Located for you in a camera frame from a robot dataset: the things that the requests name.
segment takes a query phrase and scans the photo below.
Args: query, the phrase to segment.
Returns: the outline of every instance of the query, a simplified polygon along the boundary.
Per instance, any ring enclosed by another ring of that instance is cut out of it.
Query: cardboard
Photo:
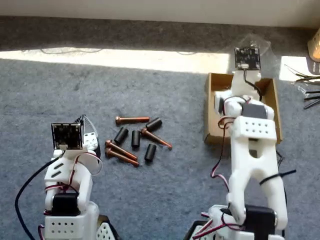
[[[204,101],[204,142],[206,144],[220,144],[223,141],[223,130],[218,127],[221,116],[215,112],[215,91],[224,91],[231,87],[233,75],[209,73],[205,82]],[[276,82],[272,78],[262,78],[256,83],[262,93],[262,102],[274,110],[275,131],[277,144],[283,140],[281,120],[279,114],[278,94]],[[230,135],[225,132],[225,143],[230,144]]]

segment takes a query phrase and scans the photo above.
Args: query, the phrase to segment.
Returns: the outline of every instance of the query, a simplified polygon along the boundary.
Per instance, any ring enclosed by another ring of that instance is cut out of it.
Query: black cable
[[[261,90],[260,88],[258,88],[256,85],[254,85],[253,83],[247,81],[247,69],[244,69],[243,70],[243,79],[245,81],[246,84],[250,85],[251,87],[253,87],[259,94],[259,101],[262,100],[262,93],[261,93]]]
[[[20,221],[21,226],[23,227],[23,230],[25,231],[25,233],[28,235],[28,237],[31,240],[36,240],[34,238],[34,236],[31,234],[31,232],[29,231],[29,229],[27,228],[22,215],[20,213],[19,210],[19,198],[21,196],[21,194],[23,193],[23,191],[26,189],[26,187],[29,185],[29,183],[39,174],[41,173],[44,169],[46,169],[48,166],[50,166],[51,164],[53,164],[54,162],[56,162],[58,159],[60,159],[63,155],[65,154],[65,151],[62,152],[62,154],[58,157],[56,157],[55,159],[47,162],[45,165],[43,165],[38,171],[36,171],[24,184],[23,186],[20,188],[18,194],[15,197],[15,201],[14,201],[14,207],[15,207],[15,211],[16,211],[16,215]]]
[[[268,176],[266,177],[265,179],[263,179],[261,182],[259,182],[260,185],[264,184],[266,181],[269,181],[271,179],[274,179],[276,177],[281,177],[283,178],[284,176],[287,176],[289,174],[295,174],[297,172],[297,170],[291,170],[291,171],[287,171],[287,172],[283,172],[283,173],[277,173],[277,174],[274,174],[274,175],[271,175],[271,176]]]

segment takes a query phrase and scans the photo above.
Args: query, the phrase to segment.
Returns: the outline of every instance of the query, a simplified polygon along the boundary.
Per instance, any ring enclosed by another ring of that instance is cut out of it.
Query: copper bolt
[[[112,149],[110,147],[108,147],[106,150],[105,150],[105,153],[108,157],[117,157],[129,164],[132,164],[133,166],[135,167],[139,167],[139,162],[137,161],[133,161],[132,159],[126,157],[126,156],[123,156],[121,155],[120,153],[117,153],[115,151],[112,151]]]
[[[115,123],[119,124],[129,124],[129,123],[147,123],[150,121],[148,116],[137,116],[137,117],[115,117]]]
[[[136,155],[133,155],[131,152],[124,150],[122,147],[115,145],[111,140],[105,141],[105,146],[107,148],[117,150],[118,152],[122,153],[123,155],[127,156],[128,158],[130,158],[132,160],[137,161],[137,159],[138,159]]]
[[[142,136],[148,136],[148,137],[152,138],[153,140],[161,143],[162,145],[166,145],[170,150],[172,149],[172,144],[170,144],[170,143],[168,143],[166,141],[163,141],[160,137],[158,137],[158,136],[154,135],[153,133],[149,132],[146,127],[142,128],[140,132],[141,132]]]

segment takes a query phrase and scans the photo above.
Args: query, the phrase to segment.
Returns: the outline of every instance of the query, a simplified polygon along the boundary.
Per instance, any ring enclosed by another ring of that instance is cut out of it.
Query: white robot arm
[[[89,121],[86,116],[82,121]],[[80,123],[53,123],[53,158],[60,156],[48,167],[45,182],[45,240],[116,240],[116,232],[108,221],[98,223],[99,208],[90,201],[92,174],[102,168],[97,156],[98,134],[86,132],[83,141]]]
[[[227,205],[212,206],[206,214],[210,220],[186,239],[215,236],[215,240],[284,240],[275,234],[288,223],[277,163],[275,113],[261,102],[260,90],[254,86],[261,79],[259,49],[236,48],[235,61],[237,71],[231,88],[216,91],[214,103],[221,119],[229,122],[231,176]],[[245,205],[244,192],[250,178],[260,183],[268,207]]]

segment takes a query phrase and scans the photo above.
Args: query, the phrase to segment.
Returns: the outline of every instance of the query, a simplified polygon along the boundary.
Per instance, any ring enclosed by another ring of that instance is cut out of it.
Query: red wire
[[[201,237],[203,237],[203,236],[205,236],[205,235],[211,234],[211,233],[213,233],[213,232],[215,232],[215,231],[217,231],[217,230],[219,230],[219,229],[222,229],[222,228],[224,228],[224,227],[226,227],[226,226],[227,226],[227,225],[225,225],[225,224],[221,224],[220,226],[217,226],[217,227],[214,227],[214,228],[210,228],[210,229],[207,230],[207,231],[203,231],[203,232],[201,232],[200,234],[194,235],[194,236],[192,237],[192,239],[193,239],[193,240],[199,239],[199,238],[201,238]]]
[[[220,157],[219,157],[219,160],[217,162],[217,164],[212,168],[212,171],[211,171],[211,174],[210,176],[215,179],[215,178],[220,178],[223,180],[224,182],[224,185],[226,186],[226,189],[228,190],[229,192],[229,186],[228,186],[228,183],[226,182],[226,179],[221,175],[221,174],[217,174],[215,175],[215,171],[217,170],[217,168],[219,167],[220,165],[220,162],[221,162],[221,159],[222,159],[222,156],[224,154],[224,146],[225,146],[225,138],[226,138],[226,129],[227,129],[227,125],[228,124],[231,124],[233,123],[232,121],[228,121],[224,124],[223,126],[223,138],[222,138],[222,146],[221,146],[221,154],[220,154]]]
[[[42,224],[40,224],[40,225],[38,226],[38,234],[39,234],[40,240],[45,240],[44,235],[43,235],[43,233],[42,233],[42,231],[41,231],[41,229],[44,229],[44,228],[45,228],[45,227],[44,227]]]

